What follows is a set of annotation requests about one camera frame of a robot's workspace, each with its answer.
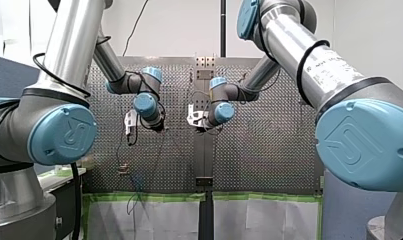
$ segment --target perforated metal wall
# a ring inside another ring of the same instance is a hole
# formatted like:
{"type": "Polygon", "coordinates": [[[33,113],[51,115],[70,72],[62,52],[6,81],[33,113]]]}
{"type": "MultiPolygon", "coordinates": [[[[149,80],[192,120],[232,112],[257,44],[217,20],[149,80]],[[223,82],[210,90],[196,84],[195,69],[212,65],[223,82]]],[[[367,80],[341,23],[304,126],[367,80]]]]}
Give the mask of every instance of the perforated metal wall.
{"type": "MultiPolygon", "coordinates": [[[[93,147],[95,168],[85,178],[90,192],[133,191],[194,192],[195,132],[186,122],[191,102],[195,59],[122,58],[128,70],[155,66],[163,71],[160,95],[166,107],[168,130],[163,134],[139,129],[138,144],[126,145],[123,116],[132,95],[115,96],[104,87],[104,77],[94,66],[89,86],[91,109],[98,121],[93,147]],[[128,175],[119,175],[129,164],[128,175]]],[[[258,59],[216,59],[216,74],[236,82],[258,59]]],[[[298,92],[282,72],[279,81],[260,100],[237,106],[236,117],[225,125],[214,146],[214,190],[265,191],[313,194],[320,188],[323,167],[315,157],[314,111],[301,106],[298,92]]]]}
{"type": "MultiPolygon", "coordinates": [[[[236,83],[257,61],[217,59],[216,73],[236,83]]],[[[282,71],[258,101],[235,104],[236,116],[215,144],[216,191],[320,193],[323,165],[314,147],[315,111],[300,101],[293,80],[282,71]]]]}
{"type": "Polygon", "coordinates": [[[98,137],[92,148],[95,168],[85,178],[85,189],[90,192],[135,189],[194,192],[194,130],[186,124],[194,59],[122,58],[121,62],[130,71],[140,71],[146,66],[163,71],[160,96],[166,108],[168,130],[155,133],[139,127],[136,145],[127,146],[125,137],[120,144],[124,135],[123,118],[132,107],[134,95],[108,93],[102,72],[93,66],[88,86],[92,92],[91,110],[98,122],[98,137]],[[129,172],[119,175],[118,168],[124,164],[130,166],[129,172]]]}

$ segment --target vertical metal post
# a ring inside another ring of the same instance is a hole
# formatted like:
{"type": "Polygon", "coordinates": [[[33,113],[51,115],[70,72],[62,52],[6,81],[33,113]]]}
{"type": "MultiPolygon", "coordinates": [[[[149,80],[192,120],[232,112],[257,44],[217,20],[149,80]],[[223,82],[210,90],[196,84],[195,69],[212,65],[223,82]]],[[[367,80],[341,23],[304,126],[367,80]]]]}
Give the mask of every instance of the vertical metal post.
{"type": "MultiPolygon", "coordinates": [[[[208,93],[210,80],[215,75],[214,57],[199,57],[195,66],[194,86],[196,90],[208,93]]],[[[203,94],[197,94],[193,99],[195,111],[208,111],[209,99],[203,94]]],[[[199,240],[214,239],[214,205],[213,205],[213,144],[214,136],[208,133],[195,136],[195,175],[198,192],[205,193],[205,201],[200,203],[199,210],[199,240]]]]}
{"type": "MultiPolygon", "coordinates": [[[[44,65],[76,87],[86,86],[104,8],[104,0],[73,0],[62,1],[58,9],[44,65]]],[[[42,71],[36,85],[53,88],[54,84],[42,71]]]]}
{"type": "Polygon", "coordinates": [[[226,0],[220,4],[220,57],[226,57],[226,0]]]}

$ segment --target blue cap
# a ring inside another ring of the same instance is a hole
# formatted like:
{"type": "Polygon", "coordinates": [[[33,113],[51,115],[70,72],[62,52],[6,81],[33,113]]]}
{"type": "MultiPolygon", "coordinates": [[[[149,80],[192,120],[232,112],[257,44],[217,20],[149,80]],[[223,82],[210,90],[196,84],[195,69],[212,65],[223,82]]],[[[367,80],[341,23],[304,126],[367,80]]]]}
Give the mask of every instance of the blue cap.
{"type": "Polygon", "coordinates": [[[227,102],[220,103],[214,110],[214,117],[218,123],[228,122],[233,116],[235,116],[235,108],[227,102]]]}
{"type": "Polygon", "coordinates": [[[157,79],[160,83],[163,83],[163,73],[160,69],[155,67],[146,67],[142,69],[142,73],[151,75],[153,78],[157,79]]]}
{"type": "Polygon", "coordinates": [[[257,16],[258,0],[243,0],[239,9],[237,31],[238,37],[244,40],[250,38],[257,16]]]}
{"type": "Polygon", "coordinates": [[[224,77],[215,77],[215,78],[210,80],[210,90],[215,88],[215,87],[217,87],[217,86],[219,86],[219,85],[225,84],[225,83],[227,83],[226,78],[224,78],[224,77]]]}
{"type": "Polygon", "coordinates": [[[149,93],[140,93],[133,100],[133,107],[141,117],[146,118],[155,113],[157,102],[149,93]]]}
{"type": "Polygon", "coordinates": [[[113,89],[111,88],[111,85],[108,81],[105,81],[105,88],[107,89],[107,92],[109,92],[111,94],[117,94],[116,92],[113,91],[113,89]]]}
{"type": "Polygon", "coordinates": [[[403,192],[403,108],[372,99],[340,102],[320,118],[316,138],[323,163],[345,183],[403,192]]]}
{"type": "Polygon", "coordinates": [[[92,147],[97,125],[89,109],[65,104],[45,114],[33,127],[27,149],[42,165],[70,164],[92,147]]]}

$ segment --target wire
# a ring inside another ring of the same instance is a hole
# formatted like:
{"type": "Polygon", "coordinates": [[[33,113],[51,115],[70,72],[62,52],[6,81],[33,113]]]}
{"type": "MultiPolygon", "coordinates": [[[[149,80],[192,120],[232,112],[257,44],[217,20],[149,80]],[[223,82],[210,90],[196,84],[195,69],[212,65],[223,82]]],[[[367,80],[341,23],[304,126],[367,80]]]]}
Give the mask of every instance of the wire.
{"type": "Polygon", "coordinates": [[[130,33],[129,37],[127,38],[126,47],[124,48],[123,55],[122,55],[123,57],[126,55],[127,48],[129,47],[129,41],[130,41],[130,39],[133,37],[133,34],[134,34],[135,31],[136,31],[136,27],[138,26],[139,20],[141,19],[141,16],[142,16],[142,14],[144,13],[144,10],[145,10],[145,7],[146,7],[148,1],[149,1],[149,0],[146,0],[145,3],[144,3],[144,5],[142,6],[142,10],[141,10],[141,12],[139,13],[138,18],[136,19],[135,25],[133,25],[132,32],[130,33]]]}
{"type": "Polygon", "coordinates": [[[101,40],[98,39],[99,42],[97,42],[96,45],[101,45],[103,43],[106,43],[106,42],[110,41],[110,39],[111,39],[111,36],[105,36],[105,37],[101,38],[101,40]]]}
{"type": "Polygon", "coordinates": [[[85,96],[85,98],[88,98],[91,96],[91,94],[79,87],[76,87],[66,81],[64,81],[63,79],[59,78],[57,75],[55,75],[54,73],[52,73],[51,71],[49,71],[42,63],[40,63],[38,61],[39,57],[45,56],[45,53],[38,53],[36,55],[33,56],[33,62],[36,64],[36,66],[38,66],[43,72],[45,72],[48,76],[52,77],[53,79],[55,79],[56,81],[60,82],[63,85],[66,85],[69,88],[72,88],[73,90],[76,90],[80,93],[83,93],[83,95],[85,96]]]}
{"type": "Polygon", "coordinates": [[[72,240],[79,239],[80,233],[80,218],[82,216],[82,194],[80,192],[80,177],[79,177],[79,170],[77,169],[76,163],[70,164],[71,171],[73,173],[73,181],[74,181],[74,200],[76,205],[76,212],[74,215],[74,229],[72,240]]]}

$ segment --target silver arm segment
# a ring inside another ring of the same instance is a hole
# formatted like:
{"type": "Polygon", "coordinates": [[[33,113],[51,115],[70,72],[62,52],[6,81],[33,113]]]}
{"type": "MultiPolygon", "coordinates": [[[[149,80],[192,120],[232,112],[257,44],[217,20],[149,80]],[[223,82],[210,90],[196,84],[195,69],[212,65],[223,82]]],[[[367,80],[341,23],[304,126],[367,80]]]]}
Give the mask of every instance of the silver arm segment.
{"type": "MultiPolygon", "coordinates": [[[[102,29],[98,32],[98,42],[104,41],[102,29]]],[[[125,71],[108,41],[97,44],[94,60],[109,82],[116,82],[124,77],[125,71]]]]}
{"type": "MultiPolygon", "coordinates": [[[[43,65],[65,82],[84,89],[105,8],[104,0],[62,1],[43,65]]],[[[79,98],[84,96],[41,71],[28,88],[52,89],[79,98]]]]}
{"type": "Polygon", "coordinates": [[[248,77],[242,83],[242,88],[247,92],[257,93],[275,76],[280,65],[267,56],[264,56],[251,70],[248,77]]]}

